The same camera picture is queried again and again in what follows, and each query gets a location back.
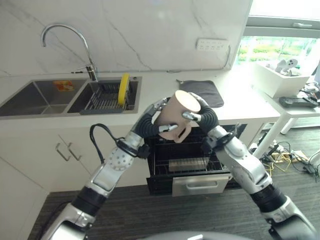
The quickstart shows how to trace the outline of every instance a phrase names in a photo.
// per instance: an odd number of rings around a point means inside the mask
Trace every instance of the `white countertop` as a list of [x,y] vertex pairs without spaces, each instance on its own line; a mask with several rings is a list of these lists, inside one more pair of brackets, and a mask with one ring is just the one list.
[[[121,73],[100,73],[98,76],[104,78],[120,77],[121,75]],[[224,106],[213,108],[221,125],[236,122],[247,123],[248,120],[252,121],[253,119],[272,122],[280,116],[265,99],[246,83],[246,71],[242,67],[234,67],[230,71],[131,72],[130,75],[142,77],[138,113],[3,119],[0,120],[0,133],[36,129],[80,128],[89,127],[95,123],[102,123],[107,126],[133,125],[147,106],[159,99],[172,96],[179,89],[176,79],[183,81],[211,80],[214,82],[224,100]],[[88,74],[0,77],[0,103],[31,80],[71,78],[87,79]]]

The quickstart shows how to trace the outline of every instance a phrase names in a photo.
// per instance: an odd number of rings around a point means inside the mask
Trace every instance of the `pink mug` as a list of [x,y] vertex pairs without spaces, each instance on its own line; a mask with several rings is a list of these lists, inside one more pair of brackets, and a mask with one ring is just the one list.
[[183,118],[182,113],[186,111],[198,113],[200,109],[200,104],[191,94],[177,90],[163,107],[154,124],[157,126],[177,124],[178,127],[172,131],[159,133],[159,135],[177,144],[181,143],[191,131],[190,120]]

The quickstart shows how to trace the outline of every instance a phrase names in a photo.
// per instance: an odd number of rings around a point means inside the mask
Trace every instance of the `window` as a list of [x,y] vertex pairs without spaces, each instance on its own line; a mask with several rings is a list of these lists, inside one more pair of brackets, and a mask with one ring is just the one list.
[[310,75],[320,60],[320,0],[253,0],[235,64],[297,59]]
[[319,49],[320,39],[306,37],[243,36],[236,63],[297,59],[299,63]]

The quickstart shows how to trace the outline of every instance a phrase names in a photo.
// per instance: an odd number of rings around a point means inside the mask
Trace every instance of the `orange item in sink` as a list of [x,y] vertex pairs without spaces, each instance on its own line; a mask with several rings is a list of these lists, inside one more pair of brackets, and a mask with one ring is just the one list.
[[75,90],[74,85],[70,80],[53,81],[53,84],[59,92],[70,92]]

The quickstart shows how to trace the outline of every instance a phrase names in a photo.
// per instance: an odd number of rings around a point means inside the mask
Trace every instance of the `mug handle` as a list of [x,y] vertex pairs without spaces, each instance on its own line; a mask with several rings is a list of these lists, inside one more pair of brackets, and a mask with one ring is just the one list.
[[185,138],[189,135],[189,133],[191,132],[191,125],[190,124],[187,124],[185,126],[185,130],[184,130],[184,133],[177,139],[174,140],[175,143],[179,144],[181,143],[183,140],[185,140]]

